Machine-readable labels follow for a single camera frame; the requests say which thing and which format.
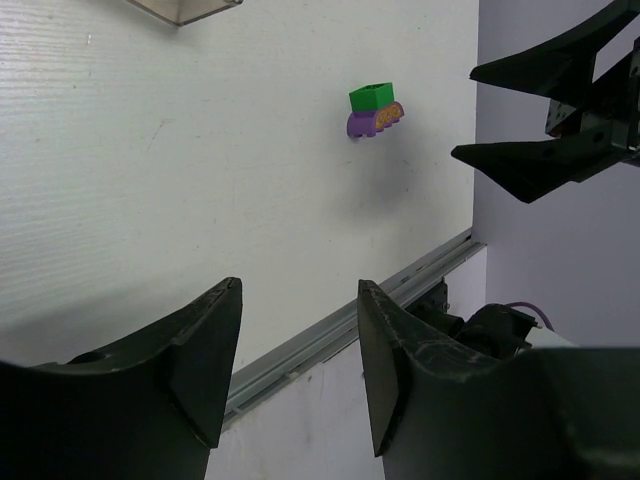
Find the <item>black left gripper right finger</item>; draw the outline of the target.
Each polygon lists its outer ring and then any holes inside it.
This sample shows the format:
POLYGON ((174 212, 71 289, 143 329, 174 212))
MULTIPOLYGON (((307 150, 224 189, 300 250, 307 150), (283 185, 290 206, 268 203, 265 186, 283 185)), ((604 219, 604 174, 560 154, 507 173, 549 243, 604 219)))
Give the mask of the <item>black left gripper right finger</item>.
POLYGON ((374 453, 389 479, 635 479, 639 352, 521 350, 497 360, 358 286, 374 453))

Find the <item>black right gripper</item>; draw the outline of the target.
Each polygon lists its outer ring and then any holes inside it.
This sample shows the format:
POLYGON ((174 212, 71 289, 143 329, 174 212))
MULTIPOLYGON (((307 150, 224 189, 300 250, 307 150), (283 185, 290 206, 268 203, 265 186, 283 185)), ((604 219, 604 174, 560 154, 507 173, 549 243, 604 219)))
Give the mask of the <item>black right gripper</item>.
POLYGON ((618 164, 639 165, 639 42, 594 78, 597 54, 639 15, 616 0, 570 30, 476 66, 478 83, 550 99, 552 140, 459 145, 451 156, 532 203, 618 164))

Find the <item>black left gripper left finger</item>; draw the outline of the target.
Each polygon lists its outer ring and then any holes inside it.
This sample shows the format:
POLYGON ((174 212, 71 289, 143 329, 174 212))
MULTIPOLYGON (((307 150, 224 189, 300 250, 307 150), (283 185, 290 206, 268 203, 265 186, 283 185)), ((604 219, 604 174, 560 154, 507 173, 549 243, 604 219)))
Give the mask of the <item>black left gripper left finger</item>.
POLYGON ((242 317, 229 277, 68 363, 1 366, 5 479, 201 479, 218 446, 242 317))

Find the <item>green lego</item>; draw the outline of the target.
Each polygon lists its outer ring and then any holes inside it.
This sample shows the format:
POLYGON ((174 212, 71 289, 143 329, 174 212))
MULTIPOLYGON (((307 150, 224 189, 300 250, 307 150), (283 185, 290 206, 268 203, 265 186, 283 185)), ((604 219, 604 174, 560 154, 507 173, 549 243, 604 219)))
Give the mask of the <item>green lego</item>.
POLYGON ((395 101, 391 82, 364 85, 349 93, 351 109, 356 112, 370 112, 387 107, 395 101))

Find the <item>purple arched lego brick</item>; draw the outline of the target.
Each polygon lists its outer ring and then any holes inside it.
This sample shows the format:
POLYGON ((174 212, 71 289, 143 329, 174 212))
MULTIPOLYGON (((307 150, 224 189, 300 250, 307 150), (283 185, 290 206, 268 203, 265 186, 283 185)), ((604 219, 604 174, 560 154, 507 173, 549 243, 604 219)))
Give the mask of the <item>purple arched lego brick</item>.
POLYGON ((346 134, 350 139, 375 137, 398 123, 404 115, 404 108, 397 101, 377 110, 352 112, 346 123, 346 134))

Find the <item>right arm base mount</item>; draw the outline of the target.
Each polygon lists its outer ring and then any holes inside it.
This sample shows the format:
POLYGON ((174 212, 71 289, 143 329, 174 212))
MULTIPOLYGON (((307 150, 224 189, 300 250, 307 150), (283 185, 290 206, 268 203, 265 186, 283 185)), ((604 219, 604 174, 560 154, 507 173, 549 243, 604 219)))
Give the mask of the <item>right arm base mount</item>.
POLYGON ((497 360, 532 348, 526 338, 538 328, 535 318, 508 305, 487 304, 468 320, 449 313, 448 285, 441 280, 406 311, 458 343, 497 360))

